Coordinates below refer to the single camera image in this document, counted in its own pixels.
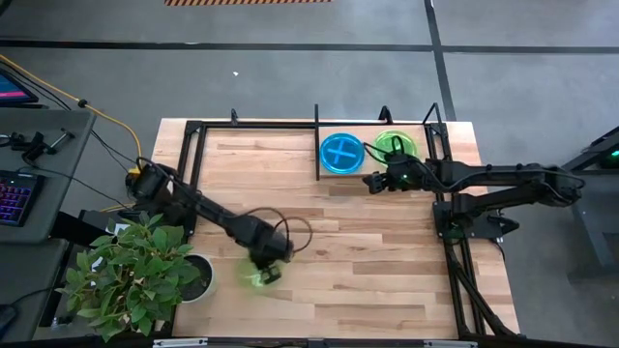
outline black desk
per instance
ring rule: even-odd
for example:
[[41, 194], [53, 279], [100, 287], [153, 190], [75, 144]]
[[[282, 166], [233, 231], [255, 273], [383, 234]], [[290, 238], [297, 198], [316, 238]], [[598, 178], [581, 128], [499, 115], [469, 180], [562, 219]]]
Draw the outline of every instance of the black desk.
[[[75, 139], [60, 145], [58, 154], [42, 155], [37, 159], [39, 167], [69, 176], [75, 173], [94, 123], [95, 116], [86, 111], [0, 108], [0, 133], [16, 131], [30, 140], [39, 131], [44, 135], [46, 144], [51, 144], [62, 134], [61, 128], [75, 134]], [[20, 152], [9, 147], [0, 148], [0, 169], [18, 170], [25, 165]], [[45, 241], [65, 199], [71, 183], [68, 178], [36, 170], [29, 172], [46, 176], [44, 187], [23, 227], [0, 225], [0, 244], [37, 244]]]
[[[41, 168], [69, 176], [75, 172], [94, 122], [95, 117], [85, 111], [0, 108], [0, 133], [16, 131], [30, 140], [39, 131], [46, 144], [62, 134], [61, 128], [75, 134], [75, 139], [61, 144], [58, 154], [42, 155], [36, 161]], [[25, 165], [20, 152], [9, 147], [0, 148], [0, 169], [17, 170]], [[57, 276], [64, 271], [59, 266], [70, 246], [66, 241], [48, 238], [56, 229], [68, 229], [58, 227], [59, 220], [68, 219], [58, 213], [70, 179], [36, 170], [31, 172], [45, 175], [47, 179], [26, 224], [23, 227], [0, 225], [0, 304], [3, 305], [32, 291], [54, 286]], [[48, 291], [19, 302], [17, 320], [0, 342], [30, 340], [45, 304], [55, 302], [57, 305], [59, 295]]]
[[[23, 295], [53, 286], [69, 243], [49, 240], [34, 246], [0, 246], [0, 304], [9, 305]], [[15, 306], [19, 312], [0, 342], [32, 339], [50, 292], [29, 296]]]

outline green leaves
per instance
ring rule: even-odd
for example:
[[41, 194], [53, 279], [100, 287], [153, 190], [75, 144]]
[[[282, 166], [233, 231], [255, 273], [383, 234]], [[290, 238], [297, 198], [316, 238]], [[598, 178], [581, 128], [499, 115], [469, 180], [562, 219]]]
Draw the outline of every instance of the green leaves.
[[105, 326], [100, 329], [101, 337], [103, 341], [108, 342], [115, 334], [121, 333], [125, 329], [118, 321], [109, 321]]
[[99, 238], [94, 240], [93, 243], [90, 244], [90, 247], [100, 247], [100, 246], [110, 244], [112, 243], [113, 239], [114, 239], [114, 236], [100, 236]]
[[138, 246], [138, 247], [145, 247], [145, 248], [150, 248], [152, 247], [150, 243], [148, 243], [148, 241], [143, 240], [141, 238], [136, 238], [133, 240], [133, 243]]
[[[93, 249], [76, 256], [76, 268], [67, 270], [65, 288], [56, 290], [69, 296], [68, 310], [87, 318], [105, 341], [123, 331], [150, 334], [154, 321], [170, 320], [182, 301], [179, 288], [199, 276], [184, 259], [192, 246], [181, 245], [183, 227], [162, 226], [162, 218], [142, 213], [140, 223], [125, 220], [129, 227], [117, 236], [97, 238]], [[115, 231], [116, 222], [107, 229]]]
[[153, 328], [153, 321], [143, 317], [140, 319], [139, 323], [137, 323], [139, 330], [145, 335], [149, 335], [151, 333], [151, 329]]
[[185, 235], [185, 228], [183, 226], [164, 226], [160, 227], [160, 229], [167, 234], [167, 248], [178, 247], [183, 242], [183, 236]]
[[154, 217], [151, 217], [150, 221], [148, 221], [148, 227], [152, 227], [155, 224], [157, 224], [157, 222], [159, 222], [161, 219], [163, 218], [163, 214], [157, 214]]
[[167, 234], [160, 228], [155, 229], [153, 233], [153, 243], [160, 252], [167, 251]]
[[77, 262], [77, 267], [79, 267], [82, 271], [90, 271], [91, 264], [88, 262], [88, 255], [86, 252], [79, 252], [75, 258]]
[[74, 269], [67, 269], [67, 281], [69, 284], [78, 284], [81, 282], [81, 277]]
[[68, 311], [74, 311], [75, 310], [75, 307], [77, 306], [77, 300], [79, 300], [79, 298], [77, 296], [69, 297], [69, 299], [67, 300], [67, 310]]
[[152, 301], [155, 299], [155, 295], [157, 295], [157, 293], [155, 291], [144, 290], [144, 295]]
[[153, 276], [163, 270], [163, 261], [159, 256], [155, 255], [153, 259], [146, 265], [146, 275]]
[[109, 219], [107, 221], [107, 232], [111, 234], [116, 233], [116, 221], [114, 221], [113, 219]]
[[98, 309], [93, 308], [83, 308], [77, 312], [77, 315], [83, 316], [84, 318], [94, 318], [101, 313]]
[[178, 275], [170, 275], [165, 278], [167, 282], [172, 284], [172, 286], [176, 287], [178, 285]]
[[193, 246], [190, 245], [182, 245], [179, 246], [178, 249], [176, 250], [178, 253], [185, 255], [187, 254], [191, 249], [193, 249]]
[[105, 294], [105, 297], [103, 297], [103, 301], [101, 302], [101, 313], [105, 314], [105, 312], [107, 311], [107, 307], [109, 306], [109, 302], [112, 300], [112, 296], [114, 296], [114, 291], [109, 291], [107, 294]]
[[191, 265], [183, 265], [179, 270], [181, 285], [189, 284], [200, 276], [200, 270]]
[[137, 304], [132, 309], [132, 323], [137, 323], [140, 321], [144, 317], [144, 314], [146, 314], [146, 307], [142, 304]]

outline green plate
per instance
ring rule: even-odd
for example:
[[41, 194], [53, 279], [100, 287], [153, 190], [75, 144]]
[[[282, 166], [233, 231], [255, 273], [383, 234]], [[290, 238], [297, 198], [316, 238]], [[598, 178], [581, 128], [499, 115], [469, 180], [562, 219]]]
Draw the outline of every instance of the green plate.
[[[403, 131], [399, 131], [399, 130], [385, 130], [383, 132], [381, 132], [380, 134], [378, 134], [378, 136], [376, 137], [376, 140], [374, 140], [374, 146], [379, 148], [380, 150], [383, 151], [387, 151], [387, 152], [392, 152], [393, 151], [393, 146], [392, 146], [392, 142], [391, 139], [395, 136], [398, 135], [401, 139], [402, 139], [402, 143], [404, 145], [404, 153], [417, 157], [417, 146], [415, 146], [415, 142], [413, 141], [413, 139], [410, 138], [410, 136], [408, 136], [408, 134], [406, 134]], [[396, 142], [396, 150], [399, 150], [399, 142]], [[381, 160], [385, 160], [385, 154], [376, 151], [376, 150], [372, 150], [374, 155], [377, 156], [379, 159]]]

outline hazard stripe tape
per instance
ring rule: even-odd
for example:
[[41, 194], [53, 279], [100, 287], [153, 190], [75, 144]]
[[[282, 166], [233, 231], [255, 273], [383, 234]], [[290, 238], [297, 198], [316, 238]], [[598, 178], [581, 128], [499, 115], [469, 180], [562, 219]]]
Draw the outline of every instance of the hazard stripe tape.
[[166, 6], [269, 5], [327, 3], [332, 0], [164, 0]]

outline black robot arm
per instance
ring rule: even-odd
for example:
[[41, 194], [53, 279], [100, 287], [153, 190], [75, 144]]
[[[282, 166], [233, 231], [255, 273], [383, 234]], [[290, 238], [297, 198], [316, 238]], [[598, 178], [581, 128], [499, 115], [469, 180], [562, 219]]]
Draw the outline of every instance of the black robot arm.
[[[223, 228], [234, 242], [248, 249], [250, 260], [261, 272], [264, 283], [281, 277], [275, 262], [289, 262], [294, 245], [276, 231], [270, 223], [252, 215], [236, 215], [222, 205], [205, 197], [200, 191], [176, 179], [176, 171], [160, 164], [146, 164], [140, 175], [131, 183], [132, 195], [137, 199], [137, 210], [163, 214], [165, 222], [182, 225], [190, 213]], [[167, 187], [173, 184], [172, 191]]]
[[[385, 160], [385, 173], [374, 172], [363, 178], [370, 193], [376, 194], [384, 189], [414, 189], [453, 194], [450, 202], [438, 202], [434, 205], [436, 227], [441, 237], [466, 235], [462, 231], [470, 229], [475, 219], [482, 215], [487, 216], [485, 224], [498, 226], [499, 232], [467, 236], [500, 237], [517, 229], [518, 224], [498, 216], [494, 211], [534, 203], [566, 207], [580, 198], [580, 189], [584, 186], [581, 179], [560, 167], [541, 166], [536, 163], [471, 166], [440, 159], [427, 159], [422, 163], [417, 158], [402, 153], [387, 154]], [[459, 193], [469, 187], [488, 186], [511, 188], [477, 196]]]

